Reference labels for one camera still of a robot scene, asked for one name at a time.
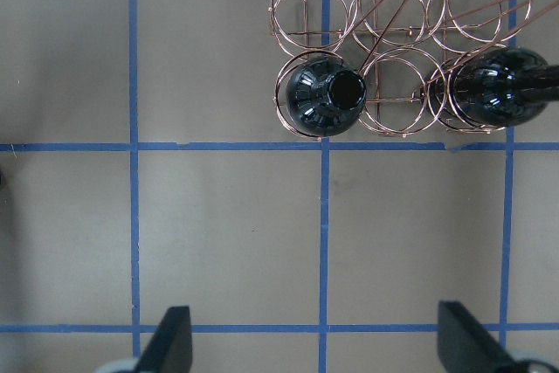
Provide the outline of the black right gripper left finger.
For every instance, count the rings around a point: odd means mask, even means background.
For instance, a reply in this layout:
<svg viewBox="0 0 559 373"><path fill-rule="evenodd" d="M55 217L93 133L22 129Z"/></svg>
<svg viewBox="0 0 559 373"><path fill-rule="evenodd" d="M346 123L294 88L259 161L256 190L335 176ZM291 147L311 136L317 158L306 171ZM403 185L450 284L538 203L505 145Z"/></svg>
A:
<svg viewBox="0 0 559 373"><path fill-rule="evenodd" d="M135 372L188 373L193 364L190 308L167 309L135 365Z"/></svg>

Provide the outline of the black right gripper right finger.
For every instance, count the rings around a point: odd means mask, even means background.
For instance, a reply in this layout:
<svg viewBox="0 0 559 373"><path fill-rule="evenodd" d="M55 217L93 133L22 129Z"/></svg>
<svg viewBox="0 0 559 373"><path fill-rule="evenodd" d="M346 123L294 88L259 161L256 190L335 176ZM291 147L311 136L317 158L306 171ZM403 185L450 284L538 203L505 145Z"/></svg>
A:
<svg viewBox="0 0 559 373"><path fill-rule="evenodd" d="M438 303L437 354L450 373L515 371L513 357L459 301Z"/></svg>

